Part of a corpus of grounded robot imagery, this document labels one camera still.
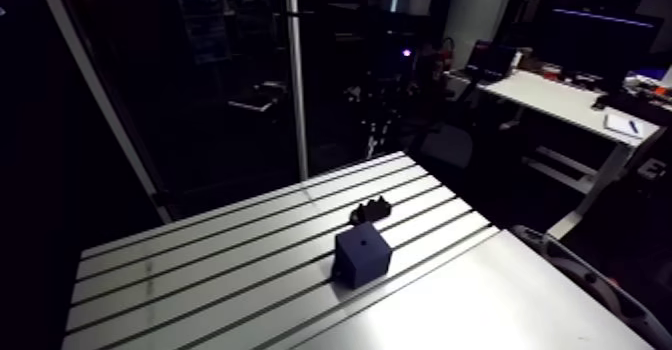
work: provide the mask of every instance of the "glass panel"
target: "glass panel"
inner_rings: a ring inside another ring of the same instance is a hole
[[[450,1],[299,0],[312,175],[409,146],[439,95]]]
[[[65,0],[173,217],[298,181],[285,0]]]

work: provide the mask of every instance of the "monitor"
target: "monitor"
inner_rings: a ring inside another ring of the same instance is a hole
[[[565,71],[599,76],[607,85],[620,86],[627,72],[638,68],[661,23],[655,17],[556,8],[541,22],[535,54]]]

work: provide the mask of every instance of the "pen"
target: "pen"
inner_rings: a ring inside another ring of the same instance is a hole
[[[637,127],[635,126],[635,122],[630,120],[630,128],[632,128],[632,131],[635,132],[635,134],[639,134],[639,131],[637,130]]]

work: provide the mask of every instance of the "table leg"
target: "table leg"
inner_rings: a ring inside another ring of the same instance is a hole
[[[548,229],[547,233],[556,239],[560,239],[571,231],[583,219],[583,216],[588,212],[588,209],[590,209],[600,193],[602,193],[609,183],[618,178],[632,156],[632,151],[632,148],[626,144],[616,144],[614,150],[609,154],[609,157],[593,178],[593,188],[586,194],[586,197],[584,197],[575,210]]]

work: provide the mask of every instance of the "metal pole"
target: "metal pole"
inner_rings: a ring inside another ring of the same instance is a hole
[[[306,145],[306,119],[303,111],[303,71],[301,70],[301,41],[299,36],[299,19],[297,17],[298,12],[298,0],[287,0],[296,146],[299,158],[299,174],[301,180],[306,180],[308,179],[308,147]]]
[[[107,93],[105,92],[105,89],[103,88],[103,85],[93,68],[93,64],[91,63],[91,60],[89,60],[89,56],[86,54],[86,50],[82,45],[82,41],[79,39],[79,36],[75,31],[75,27],[72,24],[70,17],[68,16],[68,13],[63,4],[63,0],[46,1],[52,15],[54,16],[54,19],[56,20],[58,28],[63,34],[65,42],[70,48],[72,56],[75,58],[77,66],[82,72],[82,76],[84,76],[84,79],[89,86],[89,90],[91,90],[91,94],[93,94],[93,98],[96,100],[98,107],[107,121],[107,124],[112,129],[112,133],[119,142],[121,149],[126,155],[126,159],[128,159],[128,162],[131,164],[131,167],[140,180],[142,187],[145,189],[145,192],[149,196],[150,200],[154,202],[152,197],[157,192],[156,186],[154,185],[154,182],[147,172],[147,169],[142,163],[142,159],[138,155],[137,150],[133,146],[133,143],[131,142],[126,129],[120,121],[119,116],[112,107],[110,98],[107,96]],[[170,217],[170,214],[166,208],[156,206],[156,210],[164,223],[172,222],[172,218]]]

